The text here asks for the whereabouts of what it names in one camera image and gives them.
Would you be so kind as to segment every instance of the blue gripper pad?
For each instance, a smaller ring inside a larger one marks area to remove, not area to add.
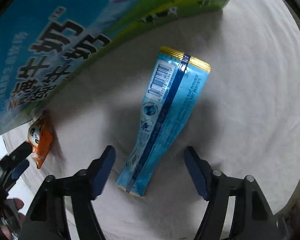
[[[209,201],[212,174],[212,169],[209,163],[200,159],[191,146],[185,149],[183,159],[198,194],[202,196],[204,200]]]
[[[27,159],[24,159],[17,167],[13,169],[11,173],[11,179],[13,180],[19,179],[22,173],[24,173],[28,167],[29,167],[29,161]]]
[[[108,145],[99,159],[93,160],[87,169],[91,186],[91,199],[102,194],[115,161],[115,149]]]

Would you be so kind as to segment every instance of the barcode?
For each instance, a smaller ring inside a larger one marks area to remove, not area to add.
[[[154,74],[148,93],[157,97],[161,97],[169,84],[171,76],[170,74],[170,67],[159,64],[157,71]]]

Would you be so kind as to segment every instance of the logo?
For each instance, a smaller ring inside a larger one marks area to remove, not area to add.
[[[153,125],[153,122],[150,119],[144,120],[141,118],[140,123],[143,131],[149,131],[148,128],[151,128]]]
[[[143,112],[146,115],[154,115],[156,112],[156,108],[155,108],[154,104],[152,104],[152,103],[145,103],[143,106]]]

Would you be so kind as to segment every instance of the crumpled snack wrapper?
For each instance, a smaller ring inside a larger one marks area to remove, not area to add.
[[[35,121],[28,131],[28,142],[32,145],[32,157],[40,169],[46,159],[53,142],[50,118],[46,111]]]

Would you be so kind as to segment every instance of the table surface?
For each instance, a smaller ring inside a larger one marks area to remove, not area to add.
[[[211,74],[145,197],[137,198],[114,181],[133,149],[162,45],[210,63]],[[71,176],[113,145],[114,168],[93,202],[107,239],[193,239],[207,202],[183,162],[188,145],[228,176],[253,175],[274,213],[290,198],[300,178],[300,31],[282,0],[230,0],[223,12],[180,19],[126,42],[84,69],[47,108],[56,138],[42,169],[32,161],[23,175],[32,191],[48,174]],[[8,151],[26,139],[28,127],[3,136]],[[225,234],[231,220],[230,210]]]

